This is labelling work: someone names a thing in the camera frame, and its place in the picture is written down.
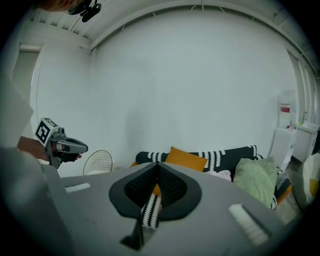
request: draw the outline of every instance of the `person's hand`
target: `person's hand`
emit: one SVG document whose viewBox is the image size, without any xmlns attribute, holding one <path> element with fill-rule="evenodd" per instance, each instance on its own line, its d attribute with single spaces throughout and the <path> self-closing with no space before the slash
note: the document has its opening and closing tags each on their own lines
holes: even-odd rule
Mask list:
<svg viewBox="0 0 320 256">
<path fill-rule="evenodd" d="M 41 159 L 44 161 L 49 162 L 49 157 L 46 154 L 46 150 L 44 146 L 40 143 L 40 141 L 33 139 L 33 138 L 26 138 L 21 136 L 18 142 L 17 148 L 21 151 L 28 152 L 33 155 L 37 159 Z M 53 153 L 57 152 L 57 144 L 54 143 L 51 146 L 51 150 Z M 82 156 L 78 154 L 76 159 L 81 158 Z"/>
<path fill-rule="evenodd" d="M 51 145 L 51 151 L 53 154 L 55 154 L 57 152 L 57 143 L 52 143 Z M 76 157 L 76 160 L 80 159 L 82 157 L 82 155 L 78 154 Z M 46 150 L 45 148 L 43 148 L 43 155 L 42 155 L 42 160 L 49 162 L 49 157 L 46 154 Z"/>
</svg>

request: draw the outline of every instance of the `green pillow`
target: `green pillow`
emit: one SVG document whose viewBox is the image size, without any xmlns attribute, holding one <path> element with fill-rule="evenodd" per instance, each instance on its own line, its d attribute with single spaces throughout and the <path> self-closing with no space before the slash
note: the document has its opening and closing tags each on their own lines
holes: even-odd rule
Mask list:
<svg viewBox="0 0 320 256">
<path fill-rule="evenodd" d="M 245 192 L 270 207 L 277 182 L 275 159 L 251 160 L 241 158 L 235 168 L 233 183 Z"/>
</svg>

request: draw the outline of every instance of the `person's arm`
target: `person's arm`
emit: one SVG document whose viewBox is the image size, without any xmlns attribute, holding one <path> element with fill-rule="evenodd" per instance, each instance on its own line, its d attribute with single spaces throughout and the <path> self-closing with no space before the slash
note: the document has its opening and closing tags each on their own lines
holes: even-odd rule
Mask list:
<svg viewBox="0 0 320 256">
<path fill-rule="evenodd" d="M 21 136 L 17 148 L 21 151 L 30 153 L 37 159 L 49 161 L 44 146 L 36 139 Z"/>
</svg>

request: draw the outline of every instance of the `white fabric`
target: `white fabric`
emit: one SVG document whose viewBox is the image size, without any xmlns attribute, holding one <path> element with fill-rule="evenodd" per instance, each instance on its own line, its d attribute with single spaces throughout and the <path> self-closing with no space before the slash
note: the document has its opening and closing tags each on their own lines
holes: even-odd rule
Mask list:
<svg viewBox="0 0 320 256">
<path fill-rule="evenodd" d="M 219 172 L 216 172 L 214 170 L 209 170 L 209 171 L 207 171 L 205 173 L 213 175 L 213 176 L 220 177 L 222 179 L 227 180 L 228 182 L 231 182 L 231 172 L 229 170 L 222 170 L 222 171 L 219 171 Z"/>
<path fill-rule="evenodd" d="M 67 186 L 65 187 L 65 191 L 67 193 L 73 193 L 73 192 L 78 192 L 80 190 L 85 190 L 88 188 L 91 188 L 91 185 L 88 182 L 86 182 L 86 183 L 82 183 L 74 186 Z"/>
</svg>

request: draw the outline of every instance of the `sink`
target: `sink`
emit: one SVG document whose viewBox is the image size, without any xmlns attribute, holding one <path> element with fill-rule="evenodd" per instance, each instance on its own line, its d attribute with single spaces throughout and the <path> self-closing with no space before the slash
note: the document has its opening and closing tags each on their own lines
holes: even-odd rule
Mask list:
<svg viewBox="0 0 320 256">
<path fill-rule="evenodd" d="M 297 129 L 306 131 L 306 132 L 311 133 L 311 134 L 317 133 L 317 131 L 319 129 L 319 125 L 318 124 L 311 123 L 311 122 L 305 122 L 303 124 L 297 123 L 295 127 Z"/>
</svg>

